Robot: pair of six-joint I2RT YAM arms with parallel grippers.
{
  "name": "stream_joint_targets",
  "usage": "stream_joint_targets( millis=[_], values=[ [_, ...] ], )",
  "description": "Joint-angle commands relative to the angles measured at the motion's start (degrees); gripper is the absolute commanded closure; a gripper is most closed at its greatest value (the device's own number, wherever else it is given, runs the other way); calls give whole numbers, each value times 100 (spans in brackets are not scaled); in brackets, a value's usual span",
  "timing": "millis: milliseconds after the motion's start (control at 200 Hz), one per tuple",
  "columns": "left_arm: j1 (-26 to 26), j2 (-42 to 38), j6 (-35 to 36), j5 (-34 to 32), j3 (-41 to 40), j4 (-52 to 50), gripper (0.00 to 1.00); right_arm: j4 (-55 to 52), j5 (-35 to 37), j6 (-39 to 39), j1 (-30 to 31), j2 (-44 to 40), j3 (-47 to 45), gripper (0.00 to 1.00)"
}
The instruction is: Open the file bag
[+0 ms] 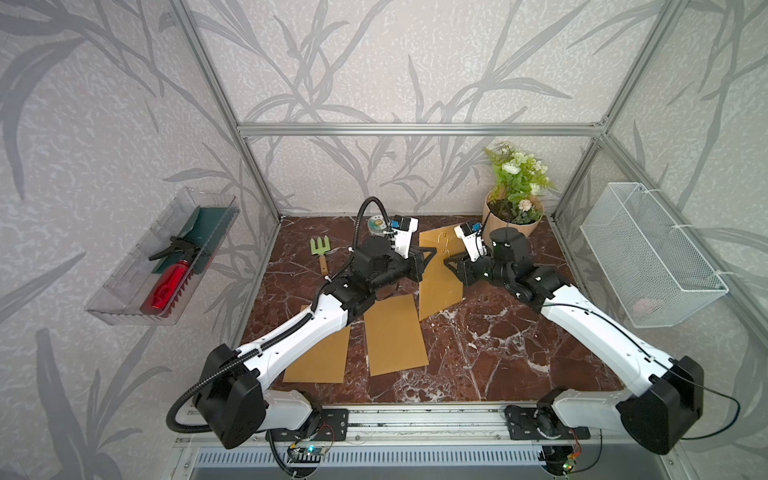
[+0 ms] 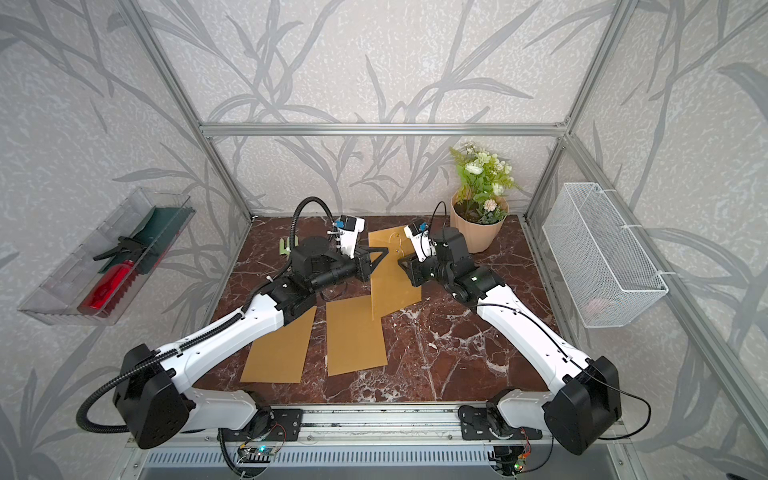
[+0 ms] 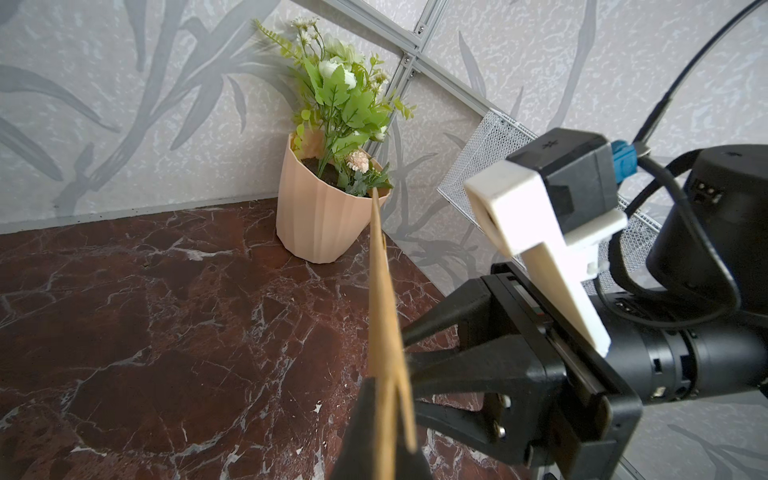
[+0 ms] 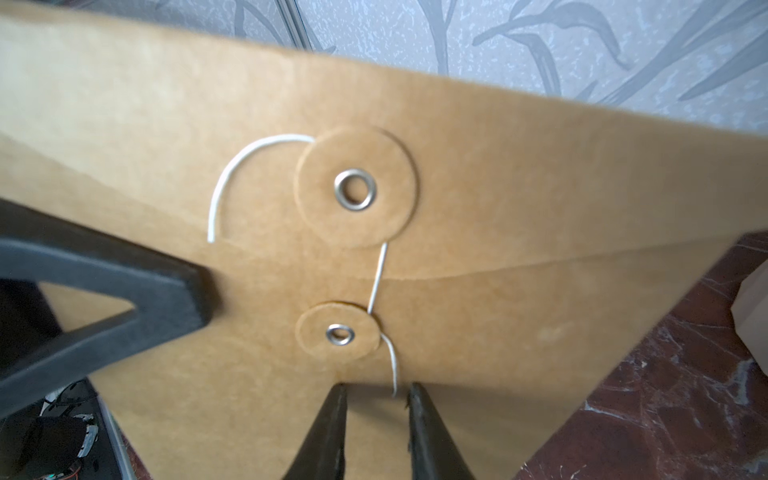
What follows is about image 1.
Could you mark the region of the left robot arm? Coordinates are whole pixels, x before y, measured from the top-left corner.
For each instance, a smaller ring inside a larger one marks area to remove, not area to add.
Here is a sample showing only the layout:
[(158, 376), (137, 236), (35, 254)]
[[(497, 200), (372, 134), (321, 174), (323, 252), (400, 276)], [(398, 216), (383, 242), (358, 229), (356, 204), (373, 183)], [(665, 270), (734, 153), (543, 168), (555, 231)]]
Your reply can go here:
[(200, 380), (169, 408), (167, 427), (180, 434), (212, 432), (227, 449), (261, 432), (314, 436), (321, 406), (299, 391), (274, 390), (274, 381), (316, 344), (359, 319), (379, 289), (401, 279), (420, 282), (436, 252), (416, 246), (398, 251), (385, 237), (367, 238), (307, 308), (250, 343), (211, 351)]

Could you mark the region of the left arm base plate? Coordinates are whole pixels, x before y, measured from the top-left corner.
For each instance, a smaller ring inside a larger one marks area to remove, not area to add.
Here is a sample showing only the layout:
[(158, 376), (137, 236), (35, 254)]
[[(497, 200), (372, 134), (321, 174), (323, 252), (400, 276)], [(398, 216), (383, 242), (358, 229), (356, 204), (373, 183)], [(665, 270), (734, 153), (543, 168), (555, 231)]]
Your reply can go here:
[(344, 441), (349, 427), (349, 414), (350, 411), (343, 408), (316, 410), (298, 430), (274, 429), (271, 437), (277, 442)]

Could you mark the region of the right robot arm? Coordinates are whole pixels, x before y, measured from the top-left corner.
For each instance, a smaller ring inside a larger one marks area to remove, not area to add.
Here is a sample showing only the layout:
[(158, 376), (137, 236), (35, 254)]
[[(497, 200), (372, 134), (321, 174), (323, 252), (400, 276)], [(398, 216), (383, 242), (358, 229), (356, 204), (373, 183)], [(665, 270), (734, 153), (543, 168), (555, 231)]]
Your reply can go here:
[(533, 411), (509, 407), (509, 422), (526, 433), (555, 440), (567, 429), (598, 428), (628, 434), (655, 454), (666, 454), (702, 417), (704, 370), (688, 356), (675, 359), (646, 343), (596, 307), (556, 269), (537, 265), (527, 238), (500, 228), (485, 242), (478, 223), (454, 229), (464, 252), (445, 266), (465, 286), (479, 281), (512, 297), (563, 328), (620, 379), (616, 392), (556, 388)]

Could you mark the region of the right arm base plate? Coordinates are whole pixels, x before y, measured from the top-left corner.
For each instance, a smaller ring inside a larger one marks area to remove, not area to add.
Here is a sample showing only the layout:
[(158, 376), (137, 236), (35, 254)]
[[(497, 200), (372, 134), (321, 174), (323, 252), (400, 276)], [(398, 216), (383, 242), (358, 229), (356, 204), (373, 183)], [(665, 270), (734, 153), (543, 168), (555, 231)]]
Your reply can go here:
[(588, 440), (591, 433), (586, 427), (567, 427), (546, 407), (507, 405), (504, 417), (511, 440)]

